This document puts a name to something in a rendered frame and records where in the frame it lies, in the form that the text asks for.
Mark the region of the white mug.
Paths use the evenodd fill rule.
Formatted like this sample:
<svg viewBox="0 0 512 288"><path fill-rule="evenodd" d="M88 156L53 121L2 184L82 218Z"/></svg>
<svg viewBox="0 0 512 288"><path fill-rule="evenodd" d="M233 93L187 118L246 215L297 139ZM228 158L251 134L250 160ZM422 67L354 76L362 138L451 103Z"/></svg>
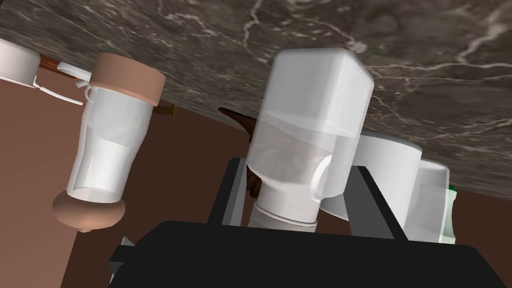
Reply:
<svg viewBox="0 0 512 288"><path fill-rule="evenodd" d="M0 79L34 88L40 54L0 38Z"/></svg>

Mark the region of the white translucent milk jug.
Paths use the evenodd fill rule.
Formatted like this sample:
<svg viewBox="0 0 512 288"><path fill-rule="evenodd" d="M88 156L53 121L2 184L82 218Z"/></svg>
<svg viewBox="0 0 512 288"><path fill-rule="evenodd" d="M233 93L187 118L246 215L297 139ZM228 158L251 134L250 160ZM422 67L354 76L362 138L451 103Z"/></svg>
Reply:
<svg viewBox="0 0 512 288"><path fill-rule="evenodd" d="M373 85L343 48L280 51L246 159L262 181L250 227L316 230L321 201L345 190Z"/></svg>

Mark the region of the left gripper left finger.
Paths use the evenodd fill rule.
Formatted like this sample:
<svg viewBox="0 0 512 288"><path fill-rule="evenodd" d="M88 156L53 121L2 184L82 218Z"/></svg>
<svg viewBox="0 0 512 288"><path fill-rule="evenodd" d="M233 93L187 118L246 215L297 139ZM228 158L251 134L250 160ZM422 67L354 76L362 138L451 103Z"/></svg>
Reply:
<svg viewBox="0 0 512 288"><path fill-rule="evenodd" d="M232 158L226 167L207 223L212 225L240 226L246 188L246 159Z"/></svg>

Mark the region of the green and white packet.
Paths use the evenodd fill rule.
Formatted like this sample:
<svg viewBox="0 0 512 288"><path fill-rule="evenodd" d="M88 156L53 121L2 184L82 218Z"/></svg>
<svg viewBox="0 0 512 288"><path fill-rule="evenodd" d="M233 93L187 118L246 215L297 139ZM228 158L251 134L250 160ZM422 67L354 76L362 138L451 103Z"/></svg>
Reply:
<svg viewBox="0 0 512 288"><path fill-rule="evenodd" d="M455 244L456 236L453 229L453 205L457 197L457 191L454 185L449 185L445 193L445 204L443 212L442 227L439 235L439 243Z"/></svg>

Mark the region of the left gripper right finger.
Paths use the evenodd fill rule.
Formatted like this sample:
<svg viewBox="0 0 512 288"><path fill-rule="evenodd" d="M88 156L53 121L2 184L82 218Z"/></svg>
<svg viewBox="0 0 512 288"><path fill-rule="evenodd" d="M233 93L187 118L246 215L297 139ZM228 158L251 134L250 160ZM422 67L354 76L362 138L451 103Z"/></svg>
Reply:
<svg viewBox="0 0 512 288"><path fill-rule="evenodd" d="M408 239L366 167L351 166L343 198L351 235Z"/></svg>

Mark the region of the dark brown wooden utensil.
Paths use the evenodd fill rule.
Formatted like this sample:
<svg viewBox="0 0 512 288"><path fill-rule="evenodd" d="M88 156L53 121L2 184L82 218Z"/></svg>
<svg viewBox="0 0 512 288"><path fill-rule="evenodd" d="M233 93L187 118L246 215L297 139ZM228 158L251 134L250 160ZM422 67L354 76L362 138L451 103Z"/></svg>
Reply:
<svg viewBox="0 0 512 288"><path fill-rule="evenodd" d="M221 114L233 119L240 124L248 134L249 143L252 141L254 130L256 127L257 120L255 118L240 114L236 111L232 111L227 108L219 107L218 111ZM246 172L246 190L252 198L257 199L262 186L262 180L249 168L247 167Z"/></svg>

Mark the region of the clear jar with tan lid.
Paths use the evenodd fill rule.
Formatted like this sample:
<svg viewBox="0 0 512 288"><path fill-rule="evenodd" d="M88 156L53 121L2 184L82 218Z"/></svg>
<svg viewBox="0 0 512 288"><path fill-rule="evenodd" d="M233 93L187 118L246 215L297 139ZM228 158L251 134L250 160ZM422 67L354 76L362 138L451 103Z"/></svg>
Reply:
<svg viewBox="0 0 512 288"><path fill-rule="evenodd" d="M97 56L84 91L75 163L66 190L52 203L59 222L86 233L123 218L125 185L165 82L160 71L133 59Z"/></svg>

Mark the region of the translucent white cup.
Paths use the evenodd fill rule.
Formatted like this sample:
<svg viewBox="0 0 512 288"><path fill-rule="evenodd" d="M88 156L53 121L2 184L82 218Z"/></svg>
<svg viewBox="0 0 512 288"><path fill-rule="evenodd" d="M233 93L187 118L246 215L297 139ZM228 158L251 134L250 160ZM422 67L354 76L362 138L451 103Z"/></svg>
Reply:
<svg viewBox="0 0 512 288"><path fill-rule="evenodd" d="M407 212L404 233L410 241L439 243L446 221L449 168L422 158Z"/></svg>

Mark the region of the white cylindrical container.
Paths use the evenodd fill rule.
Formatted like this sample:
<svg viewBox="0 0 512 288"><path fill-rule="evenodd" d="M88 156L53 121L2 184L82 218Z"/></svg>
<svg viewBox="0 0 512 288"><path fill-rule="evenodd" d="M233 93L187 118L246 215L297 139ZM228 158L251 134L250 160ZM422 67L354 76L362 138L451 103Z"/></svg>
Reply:
<svg viewBox="0 0 512 288"><path fill-rule="evenodd" d="M422 149L410 141L376 132L363 131L353 166L368 169L402 230L412 197ZM320 209L348 220L344 192L322 200Z"/></svg>

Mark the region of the white thin utensil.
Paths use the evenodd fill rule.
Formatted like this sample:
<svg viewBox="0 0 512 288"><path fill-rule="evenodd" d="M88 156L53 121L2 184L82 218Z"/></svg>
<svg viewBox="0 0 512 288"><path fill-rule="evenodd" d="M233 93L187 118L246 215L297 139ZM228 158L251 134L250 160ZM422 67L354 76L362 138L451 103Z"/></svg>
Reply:
<svg viewBox="0 0 512 288"><path fill-rule="evenodd" d="M75 84L76 84L76 86L78 88L89 87L89 81L90 81L91 76L92 76L92 73L90 71L86 71L84 69L81 69L79 67L73 66L71 64L68 64L68 63L65 63L65 62L62 62L62 61L60 61L58 63L56 68L61 73L64 73L67 76L76 78L77 81L75 82ZM58 99L61 99L61 100L64 100L64 101L67 101L69 103L73 103L73 104L76 104L76 105L80 105L80 106L83 105L83 103L80 102L80 101L73 100L71 98L62 96L62 95L60 95L58 93L55 93L54 91L51 91L51 90L49 90L49 89L47 89L45 87L40 86L39 84L37 84L37 77L35 77L34 80L33 80L33 86L35 88L43 91L44 93L46 93L48 95L51 95L53 97L56 97Z"/></svg>

